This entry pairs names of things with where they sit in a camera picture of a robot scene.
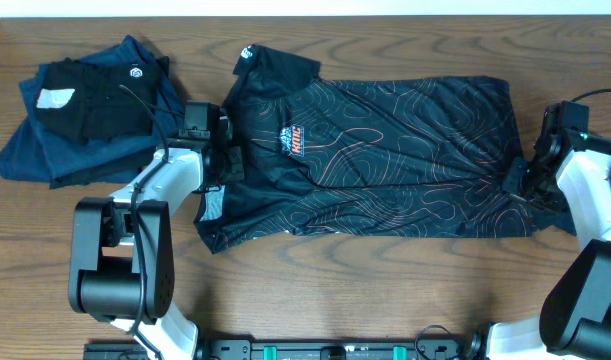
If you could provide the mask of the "black folded shirt on stack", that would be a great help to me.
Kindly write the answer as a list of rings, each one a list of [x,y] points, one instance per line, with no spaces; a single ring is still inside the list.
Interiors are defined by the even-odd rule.
[[[149,136],[148,116],[121,88],[154,103],[161,75],[156,64],[95,65],[70,59],[51,63],[35,103],[36,119],[80,145],[124,135]]]

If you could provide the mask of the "blue folded garment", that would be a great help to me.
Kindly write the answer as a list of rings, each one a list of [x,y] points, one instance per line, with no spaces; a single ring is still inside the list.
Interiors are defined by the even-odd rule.
[[[27,116],[0,151],[0,176],[52,188],[130,181],[183,124],[169,66],[132,36],[40,65],[19,85]]]

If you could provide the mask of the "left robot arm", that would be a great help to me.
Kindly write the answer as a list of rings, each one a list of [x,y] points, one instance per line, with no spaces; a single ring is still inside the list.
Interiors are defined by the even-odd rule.
[[[68,299],[72,309],[108,323],[129,343],[88,343],[86,359],[206,359],[199,327],[173,301],[171,220],[185,199],[220,199],[244,178],[225,111],[190,101],[178,132],[151,163],[105,198],[86,197],[74,211]]]

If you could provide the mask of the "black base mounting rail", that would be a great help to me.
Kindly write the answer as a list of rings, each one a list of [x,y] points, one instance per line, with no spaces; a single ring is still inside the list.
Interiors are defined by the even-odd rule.
[[[480,360],[486,355],[480,344],[466,347],[456,338],[430,337],[387,342],[202,340],[195,357],[201,360]]]

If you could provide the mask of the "black jersey with orange lines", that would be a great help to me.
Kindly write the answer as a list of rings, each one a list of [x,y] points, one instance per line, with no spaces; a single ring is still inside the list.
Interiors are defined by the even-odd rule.
[[[488,76],[326,80],[318,61],[244,48],[223,108],[245,178],[208,193],[214,253],[288,233],[507,238],[533,233],[502,191],[522,153],[509,86]]]

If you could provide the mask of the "dark garment at right edge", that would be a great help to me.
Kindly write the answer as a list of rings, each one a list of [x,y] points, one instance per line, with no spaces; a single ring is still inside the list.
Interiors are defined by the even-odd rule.
[[[577,235],[569,210],[555,212],[550,210],[531,209],[530,214],[532,222],[537,230],[545,230],[554,226],[570,235]]]

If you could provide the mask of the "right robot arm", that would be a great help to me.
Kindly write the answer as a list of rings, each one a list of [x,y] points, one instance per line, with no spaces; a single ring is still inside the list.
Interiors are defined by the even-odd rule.
[[[515,159],[504,180],[520,204],[569,214],[579,254],[539,315],[473,341],[479,359],[611,359],[611,140],[588,123],[578,100],[549,106],[533,158]]]

